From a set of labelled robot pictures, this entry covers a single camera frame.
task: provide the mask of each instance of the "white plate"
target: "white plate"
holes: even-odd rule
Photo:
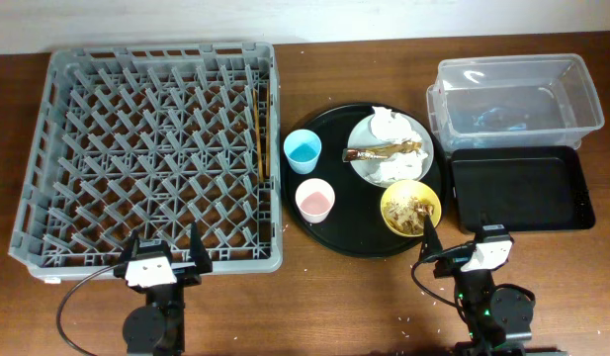
[[[375,114],[372,114],[372,115],[364,118],[361,122],[359,122],[355,126],[355,128],[353,128],[353,131],[348,136],[348,144],[347,144],[348,147],[366,148],[366,147],[389,144],[386,141],[382,141],[382,140],[376,138],[371,133],[370,123],[371,123],[371,119],[373,118],[374,115]],[[430,138],[430,134],[427,132],[427,130],[423,127],[422,124],[420,124],[418,121],[416,121],[415,119],[411,118],[408,115],[404,115],[404,114],[401,114],[401,115],[410,122],[412,129],[421,136],[421,139],[423,140],[423,145],[421,146],[421,148],[425,151],[425,153],[427,153],[427,158],[425,158],[423,160],[423,166],[421,167],[422,168],[421,175],[417,179],[415,179],[415,180],[419,181],[419,180],[421,180],[421,178],[423,178],[423,176],[425,176],[425,173],[427,173],[427,171],[430,169],[430,166],[432,165],[432,160],[434,159],[434,146],[432,145],[432,139]],[[382,159],[356,160],[356,161],[351,161],[351,166],[353,166],[353,169],[355,169],[355,172],[360,177],[362,177],[365,181],[367,181],[373,185],[376,185],[378,187],[387,188],[396,181],[375,183],[372,180],[368,179],[368,176],[370,174],[375,173],[375,171],[379,167],[381,161],[382,161]]]

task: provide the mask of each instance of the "blue cup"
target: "blue cup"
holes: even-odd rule
[[[283,151],[294,172],[308,174],[317,164],[322,152],[322,141],[312,131],[296,130],[285,138]]]

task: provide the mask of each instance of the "white wall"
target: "white wall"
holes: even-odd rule
[[[610,30],[610,0],[0,0],[0,53]]]

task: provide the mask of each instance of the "transparent container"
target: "transparent container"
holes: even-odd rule
[[[576,54],[449,59],[427,90],[432,132],[461,148],[568,145],[601,129],[592,78]]]

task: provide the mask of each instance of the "wooden tabletop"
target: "wooden tabletop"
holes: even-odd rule
[[[578,151],[597,224],[514,234],[495,281],[536,294],[528,346],[610,355],[610,33],[277,45],[281,132],[356,101],[386,103],[426,124],[425,91],[442,59],[565,52],[585,60],[606,119]],[[73,283],[45,285],[7,255],[47,61],[48,54],[0,56],[0,355],[75,354],[54,327]],[[471,238],[458,231],[454,206],[438,228],[446,247]],[[469,340],[455,310],[433,305],[412,283],[416,249],[386,259],[345,257],[305,235],[286,210],[283,222],[277,272],[209,276],[186,291],[188,355],[408,354]],[[451,298],[452,281],[434,281],[429,268],[418,275]],[[122,354],[123,322],[142,304],[121,281],[92,283],[67,305],[66,332],[94,353]]]

